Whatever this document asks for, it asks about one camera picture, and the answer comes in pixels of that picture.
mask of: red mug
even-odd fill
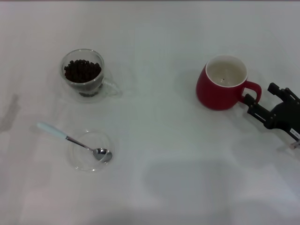
[[[262,88],[247,81],[246,65],[231,55],[219,55],[208,61],[203,68],[196,87],[196,94],[206,107],[213,110],[225,110],[238,101],[243,102],[245,88],[256,92],[256,103],[262,95]]]

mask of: coffee beans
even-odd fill
[[[95,79],[101,72],[99,63],[90,63],[86,60],[72,60],[64,67],[65,77],[75,83],[85,83]]]

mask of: white tablecloth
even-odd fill
[[[214,112],[195,96],[206,61],[240,57],[263,89],[300,96],[298,2],[1,2],[0,224],[298,225],[300,161],[283,132],[247,107]],[[123,90],[95,104],[66,98],[59,63],[99,52]],[[39,132],[105,131],[116,148],[98,173],[66,161]]]

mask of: white table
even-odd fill
[[[298,225],[289,137],[242,104],[204,108],[195,85],[208,59],[230,53],[263,106],[279,102],[271,82],[300,96],[299,12],[298,2],[1,2],[0,224]],[[103,56],[121,98],[62,97],[58,66],[77,48]],[[34,129],[40,120],[105,131],[113,161],[76,171],[68,143]]]

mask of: glass mug handle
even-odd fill
[[[245,86],[244,87],[248,88],[248,89],[251,89],[251,90],[256,92],[255,102],[258,103],[259,100],[261,99],[261,96],[262,96],[261,86],[259,86],[257,83],[253,83],[253,82],[250,82],[250,81],[245,81]],[[244,103],[244,99],[245,99],[245,97],[241,96],[240,97],[240,102]]]
[[[121,89],[118,87],[117,83],[104,77],[102,80],[103,85],[109,86],[113,91],[110,93],[110,96],[116,96],[121,94]]]

